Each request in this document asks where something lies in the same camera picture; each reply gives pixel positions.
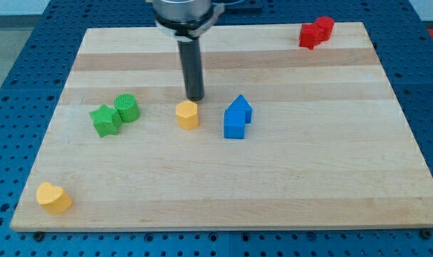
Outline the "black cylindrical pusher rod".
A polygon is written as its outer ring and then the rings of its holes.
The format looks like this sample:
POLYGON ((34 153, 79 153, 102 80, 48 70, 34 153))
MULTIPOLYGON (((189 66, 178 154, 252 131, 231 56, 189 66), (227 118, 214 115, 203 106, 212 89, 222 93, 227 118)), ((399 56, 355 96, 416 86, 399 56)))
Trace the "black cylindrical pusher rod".
POLYGON ((178 47, 186 97, 190 101, 201 101, 205 93, 199 40, 179 41, 178 47))

